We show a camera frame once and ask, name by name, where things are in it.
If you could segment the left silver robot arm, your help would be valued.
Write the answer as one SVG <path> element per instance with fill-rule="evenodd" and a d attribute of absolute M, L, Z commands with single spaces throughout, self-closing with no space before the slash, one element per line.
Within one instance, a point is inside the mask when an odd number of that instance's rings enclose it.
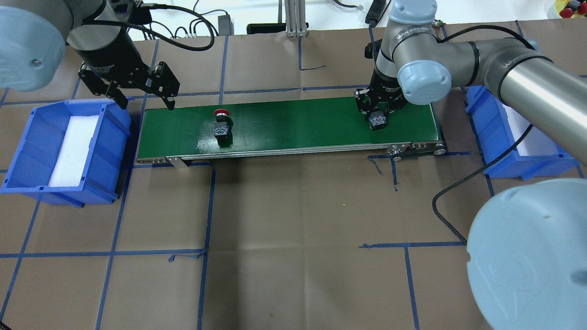
<path fill-rule="evenodd" d="M 83 62 L 78 75 L 96 96 L 128 103 L 138 88 L 175 107 L 180 82 L 165 62 L 149 66 L 127 33 L 151 23 L 140 0 L 3 0 L 0 9 L 2 88 L 27 92 L 48 85 L 71 46 Z"/>

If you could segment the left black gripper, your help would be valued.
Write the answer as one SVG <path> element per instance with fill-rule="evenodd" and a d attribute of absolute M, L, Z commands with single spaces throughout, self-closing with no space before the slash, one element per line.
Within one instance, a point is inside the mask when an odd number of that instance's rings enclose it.
<path fill-rule="evenodd" d="M 92 94 L 106 96 L 124 110 L 128 106 L 128 99 L 121 91 L 122 88 L 138 88 L 155 95 L 163 100 L 169 111 L 174 111 L 175 97 L 178 96 L 181 86 L 166 62 L 158 62 L 151 67 L 143 64 L 128 72 L 115 73 L 111 70 L 107 74 L 98 74 L 90 65 L 83 63 L 78 75 Z"/>

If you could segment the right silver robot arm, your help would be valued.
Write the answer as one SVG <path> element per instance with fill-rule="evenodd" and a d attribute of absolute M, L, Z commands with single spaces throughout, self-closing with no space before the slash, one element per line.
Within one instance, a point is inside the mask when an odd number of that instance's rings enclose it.
<path fill-rule="evenodd" d="M 555 156 L 586 161 L 586 82 L 543 56 L 537 45 L 509 38 L 453 43 L 432 32 L 434 0 L 393 0 L 383 39 L 372 43 L 374 72 L 355 91 L 372 130 L 409 104 L 427 106 L 467 87 L 467 111 L 493 177 L 558 172 Z M 468 280 L 493 330 L 586 328 L 586 180 L 556 178 L 507 189 L 478 211 L 464 237 Z"/>

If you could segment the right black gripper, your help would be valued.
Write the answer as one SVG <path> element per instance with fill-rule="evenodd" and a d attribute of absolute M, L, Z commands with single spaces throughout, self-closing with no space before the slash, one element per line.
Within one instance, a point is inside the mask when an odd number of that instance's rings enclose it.
<path fill-rule="evenodd" d="M 354 97 L 358 112 L 367 120 L 371 113 L 383 111 L 385 115 L 407 105 L 402 88 L 395 77 L 373 73 L 366 88 L 356 88 Z"/>

